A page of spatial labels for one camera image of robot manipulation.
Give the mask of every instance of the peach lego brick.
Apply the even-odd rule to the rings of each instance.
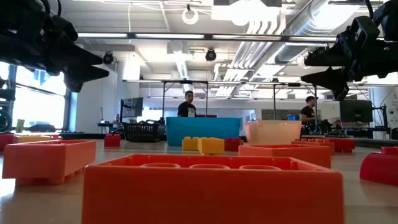
[[[198,150],[198,138],[197,137],[185,137],[182,140],[183,151],[197,151]]]
[[[3,179],[16,185],[61,184],[95,161],[95,141],[44,141],[7,145]]]
[[[85,169],[81,223],[344,224],[343,178],[291,157],[135,154]]]
[[[39,141],[50,141],[51,136],[38,136],[38,135],[14,135],[13,144],[27,143],[27,142],[39,142]]]
[[[199,138],[198,150],[203,155],[214,155],[224,153],[224,139]]]
[[[240,146],[239,156],[293,157],[318,166],[331,167],[331,152],[328,146]]]

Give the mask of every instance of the black basket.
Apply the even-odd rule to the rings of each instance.
[[[124,136],[130,142],[160,141],[157,132],[158,124],[127,124],[123,123]]]

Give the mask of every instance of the monitor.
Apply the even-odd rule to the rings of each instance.
[[[140,98],[130,98],[123,99],[123,118],[136,118],[142,116],[142,105],[144,99]]]
[[[340,101],[340,120],[346,122],[373,122],[372,102],[367,100]]]

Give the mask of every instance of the person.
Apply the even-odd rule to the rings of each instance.
[[[192,105],[193,92],[188,90],[185,92],[185,102],[178,106],[179,117],[195,117],[197,115],[197,109]]]
[[[300,120],[303,122],[311,122],[315,120],[315,113],[312,109],[315,106],[315,97],[309,96],[305,99],[305,102],[307,105],[300,111]]]

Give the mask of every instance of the blue bin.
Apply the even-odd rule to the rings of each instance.
[[[166,118],[167,144],[181,146],[184,137],[238,138],[239,118]]]
[[[300,120],[300,116],[299,115],[291,115],[291,114],[289,114],[289,115],[287,115],[287,119],[289,121],[298,121],[298,120]]]

